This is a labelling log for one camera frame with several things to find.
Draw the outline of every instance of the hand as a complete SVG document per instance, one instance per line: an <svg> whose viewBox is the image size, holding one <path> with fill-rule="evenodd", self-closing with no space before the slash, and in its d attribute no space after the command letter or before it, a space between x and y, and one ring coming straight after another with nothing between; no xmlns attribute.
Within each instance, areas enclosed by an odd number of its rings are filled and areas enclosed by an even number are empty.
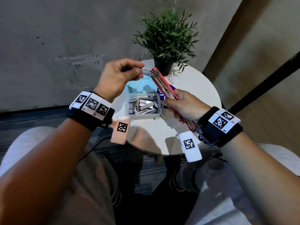
<svg viewBox="0 0 300 225"><path fill-rule="evenodd" d="M179 100L167 99L163 101L163 104L169 107L169 110L174 113L174 118L176 118L181 124L184 124L184 122L176 113L176 110L183 117L197 122L211 109L209 105L202 102L188 91L175 89L174 92L178 96Z"/></svg>
<svg viewBox="0 0 300 225"><path fill-rule="evenodd" d="M93 92L112 103L116 97L122 94L128 81L144 77L140 69L144 66L144 63L129 58L108 62Z"/></svg>

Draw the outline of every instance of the concrete wall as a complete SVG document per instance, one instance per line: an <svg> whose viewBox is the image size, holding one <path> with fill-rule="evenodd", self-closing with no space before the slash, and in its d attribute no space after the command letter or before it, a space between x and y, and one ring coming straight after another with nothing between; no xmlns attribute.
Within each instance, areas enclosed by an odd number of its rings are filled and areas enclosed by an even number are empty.
<svg viewBox="0 0 300 225"><path fill-rule="evenodd" d="M204 70L230 108L300 51L300 0L243 0ZM238 113L259 143L300 155L300 71Z"/></svg>
<svg viewBox="0 0 300 225"><path fill-rule="evenodd" d="M242 0L176 0L198 20L202 71ZM163 0L1 0L0 112L69 104L92 90L104 64L146 58L131 44L140 17L160 12Z"/></svg>

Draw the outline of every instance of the pink marker tag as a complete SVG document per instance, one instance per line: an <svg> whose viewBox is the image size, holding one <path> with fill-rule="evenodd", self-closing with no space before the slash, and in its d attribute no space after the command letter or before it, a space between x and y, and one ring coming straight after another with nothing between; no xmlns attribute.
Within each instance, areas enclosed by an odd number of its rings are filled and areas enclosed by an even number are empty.
<svg viewBox="0 0 300 225"><path fill-rule="evenodd" d="M116 144L125 144L126 137L130 126L130 118L127 116L118 116L112 131L111 142Z"/></svg>

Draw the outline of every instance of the qr-like marker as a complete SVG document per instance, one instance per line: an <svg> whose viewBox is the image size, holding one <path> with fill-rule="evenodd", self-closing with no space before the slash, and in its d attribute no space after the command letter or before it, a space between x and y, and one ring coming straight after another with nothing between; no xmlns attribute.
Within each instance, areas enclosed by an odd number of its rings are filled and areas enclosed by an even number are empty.
<svg viewBox="0 0 300 225"><path fill-rule="evenodd" d="M103 105L103 104L100 104L100 106L98 107L98 109L96 110L97 113L105 116L106 113L108 112L108 107Z"/></svg>
<svg viewBox="0 0 300 225"><path fill-rule="evenodd" d="M76 99L76 103L82 103L88 96L87 95L80 95L77 99Z"/></svg>
<svg viewBox="0 0 300 225"><path fill-rule="evenodd" d="M195 144L192 139L184 140L183 143L185 144L186 150L195 147Z"/></svg>
<svg viewBox="0 0 300 225"><path fill-rule="evenodd" d="M118 128L117 128L117 131L120 131L120 132L123 132L125 133L126 130L127 130L127 126L128 124L126 123L122 123L122 122L119 122L119 125L118 125Z"/></svg>
<svg viewBox="0 0 300 225"><path fill-rule="evenodd" d="M230 113L228 113L228 112L224 112L224 113L222 113L221 114L224 118L227 118L229 121L231 120L231 119L233 119L234 118L234 116L233 115L231 115Z"/></svg>
<svg viewBox="0 0 300 225"><path fill-rule="evenodd" d="M94 99L92 99L92 98L89 98L89 100L86 102L85 105L86 105L88 108L91 108L92 110L95 110L96 107L98 106L98 104L99 104L98 101L96 101L96 100L94 100Z"/></svg>
<svg viewBox="0 0 300 225"><path fill-rule="evenodd" d="M214 121L214 125L216 127L218 127L219 129L222 129L228 122L221 118L221 117L218 117L215 121Z"/></svg>

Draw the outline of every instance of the cable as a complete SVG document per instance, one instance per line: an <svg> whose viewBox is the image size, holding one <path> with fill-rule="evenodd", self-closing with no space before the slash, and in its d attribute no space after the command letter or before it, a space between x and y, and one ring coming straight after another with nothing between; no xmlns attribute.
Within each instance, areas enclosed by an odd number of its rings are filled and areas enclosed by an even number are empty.
<svg viewBox="0 0 300 225"><path fill-rule="evenodd" d="M108 136L108 137L104 137L102 140L100 140L98 143L96 143L96 145L87 153L85 154L78 162L80 162L81 160L83 160L85 157L88 156L88 154L90 154L103 140L106 140L106 139L111 139L111 136Z"/></svg>
<svg viewBox="0 0 300 225"><path fill-rule="evenodd" d="M201 155L208 155L208 156L211 156L212 158L219 159L219 160L221 160L221 161L223 161L223 162L226 162L226 163L227 163L227 161L226 161L226 160L224 160L224 159L221 159L221 158L219 158L219 157L217 157L217 156L214 156L214 155L211 155L211 154L201 153Z"/></svg>

